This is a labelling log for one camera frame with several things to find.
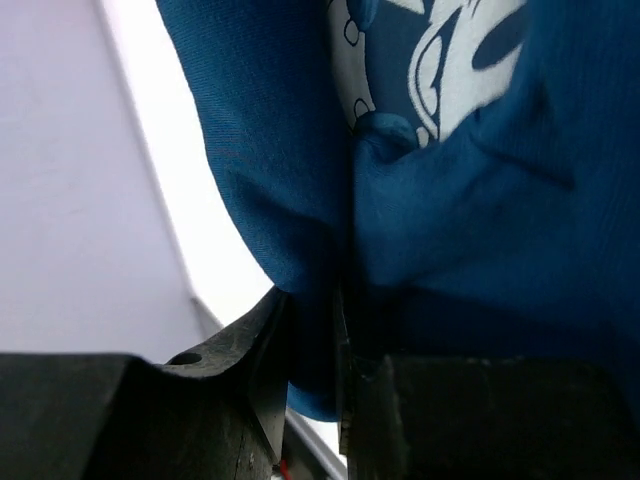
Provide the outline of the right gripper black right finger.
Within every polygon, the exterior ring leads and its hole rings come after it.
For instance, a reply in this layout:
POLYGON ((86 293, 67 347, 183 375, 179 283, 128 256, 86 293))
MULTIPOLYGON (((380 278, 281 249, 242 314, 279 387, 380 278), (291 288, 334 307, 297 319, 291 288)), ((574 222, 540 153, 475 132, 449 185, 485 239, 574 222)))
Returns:
POLYGON ((600 369, 571 360, 360 351, 333 300, 339 449, 352 479, 635 479, 639 433, 600 369))

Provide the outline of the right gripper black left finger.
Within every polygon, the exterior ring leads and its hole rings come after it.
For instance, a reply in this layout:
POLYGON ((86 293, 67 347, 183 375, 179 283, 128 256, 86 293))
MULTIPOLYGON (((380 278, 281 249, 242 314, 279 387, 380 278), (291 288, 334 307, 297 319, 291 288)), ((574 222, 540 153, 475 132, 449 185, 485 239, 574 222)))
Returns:
POLYGON ((124 354, 5 354, 5 479, 267 479, 280 461, 289 299, 165 365, 124 354))

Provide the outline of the blue Mickey Mouse t-shirt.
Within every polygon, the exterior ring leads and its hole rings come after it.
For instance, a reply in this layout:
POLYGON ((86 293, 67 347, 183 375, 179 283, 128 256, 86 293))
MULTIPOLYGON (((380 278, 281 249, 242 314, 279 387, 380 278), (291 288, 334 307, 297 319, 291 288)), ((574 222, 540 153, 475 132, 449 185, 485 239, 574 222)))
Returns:
POLYGON ((288 403, 372 352, 578 358, 639 408, 635 1, 161 1, 209 167, 293 300, 288 403))

